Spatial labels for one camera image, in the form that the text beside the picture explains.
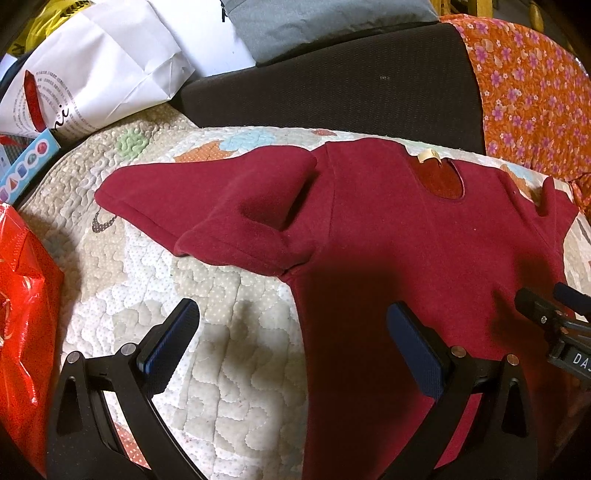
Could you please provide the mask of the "dark red small shirt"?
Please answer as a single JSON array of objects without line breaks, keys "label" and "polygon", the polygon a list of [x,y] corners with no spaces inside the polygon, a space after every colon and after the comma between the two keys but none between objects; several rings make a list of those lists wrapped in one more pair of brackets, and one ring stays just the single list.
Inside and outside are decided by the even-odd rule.
[{"label": "dark red small shirt", "polygon": [[531,201],[502,170],[422,163],[366,138],[128,166],[95,199],[174,255],[290,287],[307,363],[304,478],[377,478],[427,414],[387,329],[398,301],[474,356],[519,357],[539,461],[550,461],[567,387],[514,297],[524,287],[550,295],[565,278],[578,209],[552,179]]}]

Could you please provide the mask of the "quilted heart pattern blanket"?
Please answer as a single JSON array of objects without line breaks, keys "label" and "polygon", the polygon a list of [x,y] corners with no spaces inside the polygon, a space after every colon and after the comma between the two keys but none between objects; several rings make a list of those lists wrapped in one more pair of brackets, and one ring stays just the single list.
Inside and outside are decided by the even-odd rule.
[{"label": "quilted heart pattern blanket", "polygon": [[[197,331],[153,403],[208,478],[306,479],[308,377],[293,292],[273,276],[172,254],[101,208],[96,191],[114,171],[128,166],[225,160],[266,146],[311,151],[329,142],[366,138],[397,142],[418,161],[423,151],[421,144],[407,140],[322,129],[202,129],[161,105],[90,136],[56,162],[19,209],[64,274],[63,354],[79,351],[87,359],[114,354],[128,342],[138,343],[182,299],[197,304]],[[531,201],[552,179],[442,147],[431,161],[451,160],[506,172]],[[571,201],[566,184],[552,180]],[[562,282],[588,291],[590,226],[579,211],[563,253]]]}]

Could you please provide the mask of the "red plastic bag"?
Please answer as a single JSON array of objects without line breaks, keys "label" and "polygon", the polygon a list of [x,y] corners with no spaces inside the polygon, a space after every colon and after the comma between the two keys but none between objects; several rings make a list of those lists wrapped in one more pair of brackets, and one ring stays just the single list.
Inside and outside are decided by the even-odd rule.
[{"label": "red plastic bag", "polygon": [[63,273],[18,212],[1,205],[1,424],[46,473]]}]

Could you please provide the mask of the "orange floral fabric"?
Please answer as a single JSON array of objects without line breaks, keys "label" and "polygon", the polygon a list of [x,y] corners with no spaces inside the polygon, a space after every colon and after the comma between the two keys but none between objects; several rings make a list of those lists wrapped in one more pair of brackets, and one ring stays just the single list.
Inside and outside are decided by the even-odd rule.
[{"label": "orange floral fabric", "polygon": [[487,155],[568,183],[590,212],[590,78],[549,37],[499,19],[448,15],[480,91]]}]

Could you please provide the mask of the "black cushion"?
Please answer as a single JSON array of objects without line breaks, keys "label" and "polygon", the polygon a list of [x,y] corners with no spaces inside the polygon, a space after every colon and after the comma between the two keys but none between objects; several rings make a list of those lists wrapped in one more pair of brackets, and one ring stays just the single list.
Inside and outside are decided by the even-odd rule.
[{"label": "black cushion", "polygon": [[478,83],[449,23],[197,79],[171,104],[199,127],[324,128],[485,151]]}]

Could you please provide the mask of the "blue shapes toy box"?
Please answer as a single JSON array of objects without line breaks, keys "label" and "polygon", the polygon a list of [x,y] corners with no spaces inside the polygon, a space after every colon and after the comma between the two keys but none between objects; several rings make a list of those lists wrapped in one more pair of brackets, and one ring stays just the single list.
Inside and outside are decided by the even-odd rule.
[{"label": "blue shapes toy box", "polygon": [[2,135],[1,202],[15,204],[59,151],[60,145],[49,129],[34,139]]}]

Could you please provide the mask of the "yellow wooden chair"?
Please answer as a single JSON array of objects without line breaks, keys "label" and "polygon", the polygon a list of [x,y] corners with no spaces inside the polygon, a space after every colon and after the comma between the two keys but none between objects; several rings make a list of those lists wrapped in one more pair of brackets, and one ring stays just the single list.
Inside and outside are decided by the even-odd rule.
[{"label": "yellow wooden chair", "polygon": [[[501,10],[500,1],[485,0],[431,0],[439,16],[451,14],[468,14],[477,17],[493,18],[496,11]],[[536,1],[509,1],[511,11],[504,13],[510,21],[516,21],[517,15],[526,16],[529,26],[543,33],[545,30],[542,10]]]}]

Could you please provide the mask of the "grey pillow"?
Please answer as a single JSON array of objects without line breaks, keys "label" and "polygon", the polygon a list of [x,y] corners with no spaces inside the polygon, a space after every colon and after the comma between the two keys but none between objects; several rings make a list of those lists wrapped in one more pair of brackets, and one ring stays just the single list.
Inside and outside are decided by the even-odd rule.
[{"label": "grey pillow", "polygon": [[439,21],[429,1],[223,1],[221,5],[260,65],[313,46]]}]

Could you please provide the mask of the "white paper bag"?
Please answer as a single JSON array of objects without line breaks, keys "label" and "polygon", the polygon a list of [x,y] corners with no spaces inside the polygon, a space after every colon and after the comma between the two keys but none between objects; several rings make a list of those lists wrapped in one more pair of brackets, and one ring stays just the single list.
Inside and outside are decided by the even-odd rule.
[{"label": "white paper bag", "polygon": [[166,103],[191,77],[252,66],[218,1],[95,1],[51,33],[1,97],[1,131],[34,138],[24,75],[62,143]]}]

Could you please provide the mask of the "yellow plastic bag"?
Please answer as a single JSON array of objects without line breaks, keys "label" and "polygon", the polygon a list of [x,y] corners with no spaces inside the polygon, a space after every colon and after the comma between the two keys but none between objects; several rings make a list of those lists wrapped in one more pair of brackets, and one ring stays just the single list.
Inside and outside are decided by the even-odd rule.
[{"label": "yellow plastic bag", "polygon": [[9,36],[3,52],[15,58],[32,52],[66,21],[93,4],[93,1],[40,1]]}]

